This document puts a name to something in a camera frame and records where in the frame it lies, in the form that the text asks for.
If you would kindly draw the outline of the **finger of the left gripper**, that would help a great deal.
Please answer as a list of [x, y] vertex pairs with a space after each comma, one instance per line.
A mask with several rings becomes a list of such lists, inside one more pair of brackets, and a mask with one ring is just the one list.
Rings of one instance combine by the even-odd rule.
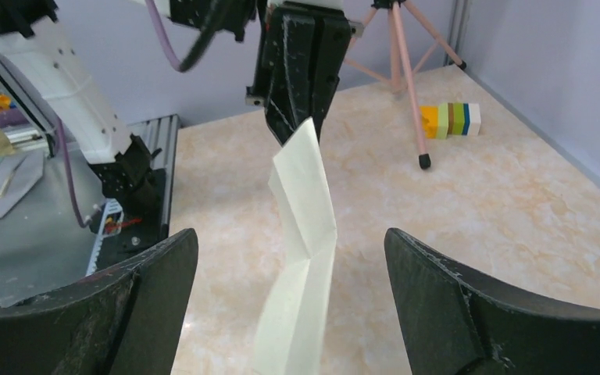
[[315, 28], [307, 9], [279, 5], [270, 14], [262, 72], [266, 124], [280, 145], [312, 115], [310, 57]]
[[315, 17], [309, 55], [309, 115], [318, 140], [340, 78], [338, 76], [348, 44], [351, 27], [343, 16]]

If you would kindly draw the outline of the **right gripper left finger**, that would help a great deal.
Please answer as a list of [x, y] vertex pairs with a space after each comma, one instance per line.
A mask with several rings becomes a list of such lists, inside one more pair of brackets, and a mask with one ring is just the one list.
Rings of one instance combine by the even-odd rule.
[[0, 374], [168, 374], [198, 265], [184, 229], [59, 289], [0, 307]]

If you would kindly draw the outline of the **cream paper letter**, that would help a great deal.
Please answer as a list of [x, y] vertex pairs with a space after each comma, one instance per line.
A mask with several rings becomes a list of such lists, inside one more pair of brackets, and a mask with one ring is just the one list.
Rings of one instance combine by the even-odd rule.
[[273, 157], [269, 187], [285, 260], [259, 317], [252, 371], [317, 374], [338, 231], [313, 119], [306, 119]]

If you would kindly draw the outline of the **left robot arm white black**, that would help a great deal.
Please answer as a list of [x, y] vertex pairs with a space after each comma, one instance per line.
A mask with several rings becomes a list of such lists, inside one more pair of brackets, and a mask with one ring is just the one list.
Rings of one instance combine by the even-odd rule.
[[[159, 42], [179, 73], [193, 68], [216, 33], [243, 41], [253, 20], [260, 39], [247, 99], [264, 109], [266, 124], [284, 145], [299, 130], [319, 137], [339, 83], [339, 71], [361, 23], [340, 1], [148, 1]], [[54, 1], [0, 1], [0, 55], [7, 58], [55, 111], [105, 196], [123, 208], [153, 206], [152, 154], [122, 123], [83, 68], [57, 17]]]

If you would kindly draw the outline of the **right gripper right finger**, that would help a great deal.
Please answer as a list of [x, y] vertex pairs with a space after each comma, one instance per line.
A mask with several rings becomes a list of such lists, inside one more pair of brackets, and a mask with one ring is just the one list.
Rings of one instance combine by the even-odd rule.
[[600, 374], [600, 309], [507, 284], [398, 228], [384, 253], [414, 374]]

